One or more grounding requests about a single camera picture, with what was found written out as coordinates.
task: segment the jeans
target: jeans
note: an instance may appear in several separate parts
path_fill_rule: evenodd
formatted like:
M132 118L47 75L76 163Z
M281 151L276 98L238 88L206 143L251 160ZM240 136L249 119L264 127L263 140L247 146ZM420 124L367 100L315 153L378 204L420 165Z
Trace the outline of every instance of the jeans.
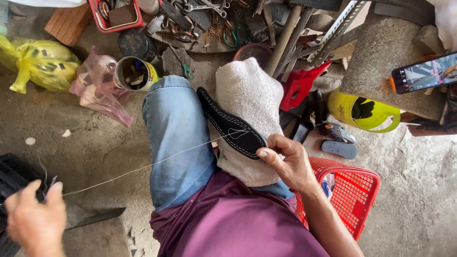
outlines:
M191 84L179 76L154 83L143 102L153 163L210 141L207 119ZM211 144L204 144L152 166L151 197L155 211L184 204L218 170ZM293 193L280 181L252 187L289 199Z

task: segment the purple shirt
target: purple shirt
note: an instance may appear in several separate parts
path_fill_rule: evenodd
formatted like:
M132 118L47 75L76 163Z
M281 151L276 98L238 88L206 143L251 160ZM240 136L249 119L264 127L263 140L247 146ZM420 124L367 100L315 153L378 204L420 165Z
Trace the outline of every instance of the purple shirt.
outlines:
M185 204L151 214L159 257L329 257L293 210L222 171Z

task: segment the white towel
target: white towel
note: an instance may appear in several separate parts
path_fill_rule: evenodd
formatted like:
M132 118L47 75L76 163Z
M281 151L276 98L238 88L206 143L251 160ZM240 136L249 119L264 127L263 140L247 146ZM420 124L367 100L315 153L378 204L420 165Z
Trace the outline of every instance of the white towel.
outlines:
M247 121L265 140L281 134L279 104L284 91L281 84L260 68L255 58L234 61L216 73L216 102L233 115ZM218 140L218 166L248 187L266 186L279 181L276 172L263 160L252 160L224 139Z

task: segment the yellow plastic bag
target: yellow plastic bag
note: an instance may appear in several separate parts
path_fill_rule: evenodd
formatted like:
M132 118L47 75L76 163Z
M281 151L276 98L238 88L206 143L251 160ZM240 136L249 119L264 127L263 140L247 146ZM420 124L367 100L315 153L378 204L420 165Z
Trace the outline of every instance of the yellow plastic bag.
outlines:
M10 89L26 93L26 83L50 91L68 91L81 61L65 46L49 40L14 38L12 42L0 35L0 62L17 72Z

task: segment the red plastic crate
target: red plastic crate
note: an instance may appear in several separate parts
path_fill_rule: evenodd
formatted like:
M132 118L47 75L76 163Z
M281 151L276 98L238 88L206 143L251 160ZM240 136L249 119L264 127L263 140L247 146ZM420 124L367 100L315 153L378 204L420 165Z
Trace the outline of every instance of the red plastic crate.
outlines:
M141 17L141 12L140 12L140 7L138 6L137 0L131 0L133 6L135 6L136 14L137 14L137 20L135 22L111 27L111 24L105 19L103 19L103 16L99 13L98 11L98 3L101 0L88 0L90 8L92 10L92 15L94 16L95 24L97 25L97 28L103 32L103 33L111 33L111 32L118 32L124 29L128 28L134 28L134 27L144 27L144 22L143 18Z
M358 240L381 183L379 175L374 171L345 166L334 160L310 157L309 162L319 184L327 174L335 173L335 188L330 202L348 231ZM298 203L296 213L308 227L302 198L297 192L295 196Z

